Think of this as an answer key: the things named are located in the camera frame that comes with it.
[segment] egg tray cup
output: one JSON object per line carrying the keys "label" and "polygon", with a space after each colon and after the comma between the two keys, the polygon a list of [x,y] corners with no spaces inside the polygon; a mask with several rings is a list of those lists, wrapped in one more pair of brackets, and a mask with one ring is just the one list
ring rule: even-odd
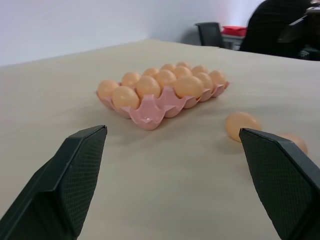
{"label": "egg tray cup", "polygon": [[114,110],[126,119],[131,119],[140,128],[151,131],[156,129],[164,118],[173,118],[182,109],[190,109],[198,102],[202,103],[210,98],[219,97],[228,86],[229,82],[226,82],[225,85],[218,85],[214,91],[205,89],[199,98],[195,96],[178,98],[172,86],[165,86],[159,98],[154,95],[145,95],[138,109],[133,109],[132,107],[116,109],[112,97],[100,98],[98,94],[97,97],[108,109]]}

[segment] person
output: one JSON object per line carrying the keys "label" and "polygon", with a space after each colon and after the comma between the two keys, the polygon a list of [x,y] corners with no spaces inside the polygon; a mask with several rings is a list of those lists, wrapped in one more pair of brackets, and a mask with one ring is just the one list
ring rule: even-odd
{"label": "person", "polygon": [[312,32],[315,31],[315,25],[309,27],[310,34],[306,34],[304,38],[297,41],[279,43],[278,39],[289,24],[302,18],[306,10],[312,6],[311,0],[265,0],[251,16],[246,36],[239,50],[298,58],[300,51],[308,42],[316,45],[315,38],[312,36]]}

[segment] plastic egg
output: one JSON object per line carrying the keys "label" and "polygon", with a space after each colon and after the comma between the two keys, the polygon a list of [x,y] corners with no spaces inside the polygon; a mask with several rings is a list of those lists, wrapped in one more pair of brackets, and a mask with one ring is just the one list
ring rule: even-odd
{"label": "plastic egg", "polygon": [[144,95],[154,95],[156,98],[160,97],[161,88],[158,82],[151,76],[142,76],[135,87],[136,93],[141,99]]}
{"label": "plastic egg", "polygon": [[160,70],[169,70],[169,71],[173,72],[175,69],[176,69],[176,65],[167,63],[167,64],[163,65]]}
{"label": "plastic egg", "polygon": [[134,88],[136,83],[139,81],[140,75],[137,72],[127,72],[123,77],[121,84],[122,86]]}
{"label": "plastic egg", "polygon": [[291,133],[279,134],[281,138],[288,139],[297,145],[306,155],[308,154],[308,147],[306,142],[299,136],[293,135]]}
{"label": "plastic egg", "polygon": [[237,141],[241,142],[239,137],[240,129],[248,128],[254,130],[262,130],[262,125],[259,120],[245,112],[234,112],[231,113],[225,120],[225,130],[228,136]]}
{"label": "plastic egg", "polygon": [[190,69],[186,68],[185,66],[177,66],[173,73],[176,79],[192,76],[192,72],[190,71]]}
{"label": "plastic egg", "polygon": [[192,68],[191,72],[194,76],[198,73],[206,73],[207,74],[208,68],[203,65],[198,65],[198,66],[195,66],[194,68]]}
{"label": "plastic egg", "polygon": [[154,78],[160,85],[161,90],[163,90],[165,86],[173,87],[174,83],[177,81],[176,76],[169,70],[160,70]]}
{"label": "plastic egg", "polygon": [[210,72],[209,76],[213,81],[213,84],[224,85],[224,87],[226,87],[227,80],[226,80],[226,75],[223,72],[215,70]]}
{"label": "plastic egg", "polygon": [[210,76],[207,73],[199,72],[195,75],[195,77],[201,80],[205,89],[210,89],[212,92],[215,88],[214,83],[212,82]]}
{"label": "plastic egg", "polygon": [[176,66],[177,66],[177,67],[185,67],[185,68],[187,68],[187,69],[189,69],[189,70],[191,69],[190,64],[187,63],[187,62],[185,62],[185,61],[178,62],[178,63],[176,64]]}
{"label": "plastic egg", "polygon": [[99,98],[102,98],[102,99],[106,97],[111,97],[114,90],[118,87],[119,87],[119,84],[116,81],[105,80],[100,82],[97,89],[97,94]]}
{"label": "plastic egg", "polygon": [[197,99],[201,97],[204,90],[204,84],[195,76],[181,77],[174,83],[174,91],[179,98],[195,96]]}
{"label": "plastic egg", "polygon": [[158,68],[152,67],[152,68],[148,68],[147,70],[144,71],[144,73],[142,74],[142,76],[150,76],[150,77],[154,77],[155,75],[157,75],[159,72]]}
{"label": "plastic egg", "polygon": [[137,109],[140,104],[140,99],[132,88],[119,86],[113,91],[112,102],[117,110],[123,107]]}

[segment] egg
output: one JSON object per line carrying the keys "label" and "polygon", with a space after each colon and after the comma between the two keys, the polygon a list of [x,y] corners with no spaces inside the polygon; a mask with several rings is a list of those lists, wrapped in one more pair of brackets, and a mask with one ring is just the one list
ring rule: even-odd
{"label": "egg", "polygon": [[207,74],[208,68],[203,65],[198,65],[198,66],[195,66],[194,68],[192,68],[191,72],[194,76],[198,73],[206,73]]}
{"label": "egg", "polygon": [[176,64],[176,66],[177,66],[177,67],[185,67],[185,68],[187,68],[187,69],[189,69],[189,70],[191,69],[190,64],[187,63],[187,62],[185,62],[185,61],[178,62],[178,63]]}
{"label": "egg", "polygon": [[173,87],[174,83],[177,81],[176,76],[169,70],[160,70],[154,78],[160,85],[161,90],[163,90],[165,86]]}
{"label": "egg", "polygon": [[163,65],[160,70],[169,70],[169,71],[173,72],[175,69],[176,69],[176,65],[167,63],[167,64]]}
{"label": "egg", "polygon": [[189,68],[186,68],[185,66],[177,66],[175,70],[173,71],[176,79],[192,76],[192,72]]}
{"label": "egg", "polygon": [[195,96],[197,99],[201,97],[204,90],[204,84],[195,76],[181,77],[174,83],[174,91],[179,98]]}
{"label": "egg", "polygon": [[113,80],[102,81],[98,86],[97,95],[101,99],[106,97],[111,97],[114,90],[118,87],[119,87],[119,84],[116,81],[113,81]]}
{"label": "egg", "polygon": [[144,95],[154,95],[156,98],[160,97],[161,88],[158,82],[151,76],[142,76],[136,83],[136,93],[142,99]]}
{"label": "egg", "polygon": [[142,74],[142,76],[150,76],[150,77],[154,77],[155,75],[157,75],[159,72],[158,68],[152,67],[152,68],[148,68],[147,70],[144,71],[144,73]]}
{"label": "egg", "polygon": [[215,85],[224,85],[224,87],[227,86],[227,80],[226,75],[221,71],[212,71],[209,73],[209,76],[211,80],[213,81],[213,84]]}
{"label": "egg", "polygon": [[205,89],[210,89],[211,92],[215,89],[214,83],[207,73],[199,72],[195,75],[195,77],[201,80]]}
{"label": "egg", "polygon": [[245,112],[231,113],[226,118],[224,127],[228,136],[237,142],[241,142],[239,132],[242,128],[254,129],[259,131],[262,130],[260,121],[256,117]]}
{"label": "egg", "polygon": [[140,104],[140,99],[132,88],[119,86],[113,91],[112,102],[117,110],[123,107],[137,109]]}
{"label": "egg", "polygon": [[291,133],[279,134],[278,136],[292,141],[295,145],[297,145],[302,150],[302,152],[308,155],[307,144],[301,137],[293,135]]}
{"label": "egg", "polygon": [[134,88],[136,86],[136,83],[139,81],[140,75],[137,72],[127,72],[122,77],[121,84],[122,86]]}

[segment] desk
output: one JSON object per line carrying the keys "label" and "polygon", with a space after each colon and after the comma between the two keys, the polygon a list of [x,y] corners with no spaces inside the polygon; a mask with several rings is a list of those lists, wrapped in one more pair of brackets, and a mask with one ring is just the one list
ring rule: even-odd
{"label": "desk", "polygon": [[[219,99],[154,131],[105,109],[94,90],[165,63],[221,69]],[[146,40],[0,69],[0,215],[72,133],[106,124],[98,184],[79,240],[279,240],[252,183],[229,113],[256,115],[267,132],[305,139],[319,164],[319,64]]]}
{"label": "desk", "polygon": [[241,45],[242,41],[245,38],[244,36],[233,36],[226,34],[223,34],[222,37],[225,47],[230,50],[238,50],[237,48]]}

